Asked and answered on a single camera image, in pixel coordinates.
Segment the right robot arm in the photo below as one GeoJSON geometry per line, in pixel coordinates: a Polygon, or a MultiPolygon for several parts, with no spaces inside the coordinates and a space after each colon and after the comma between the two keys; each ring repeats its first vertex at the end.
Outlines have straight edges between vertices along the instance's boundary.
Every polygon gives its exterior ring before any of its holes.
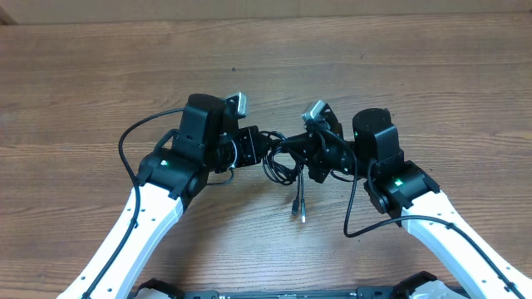
{"type": "Polygon", "coordinates": [[[372,205],[422,242],[472,298],[529,298],[531,280],[498,254],[459,215],[440,185],[405,159],[389,110],[369,108],[352,118],[345,140],[329,105],[318,101],[302,115],[305,133],[283,139],[282,152],[322,183],[337,170],[362,179],[372,205]]]}

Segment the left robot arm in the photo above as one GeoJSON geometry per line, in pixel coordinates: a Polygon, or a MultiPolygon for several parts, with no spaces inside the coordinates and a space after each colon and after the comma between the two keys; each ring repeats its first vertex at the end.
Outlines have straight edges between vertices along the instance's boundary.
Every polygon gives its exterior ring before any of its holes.
{"type": "Polygon", "coordinates": [[[212,173],[232,172],[262,159],[254,127],[239,127],[248,97],[193,94],[180,126],[169,130],[141,162],[126,171],[131,195],[93,258],[62,298],[126,298],[160,240],[180,220],[212,173]]]}

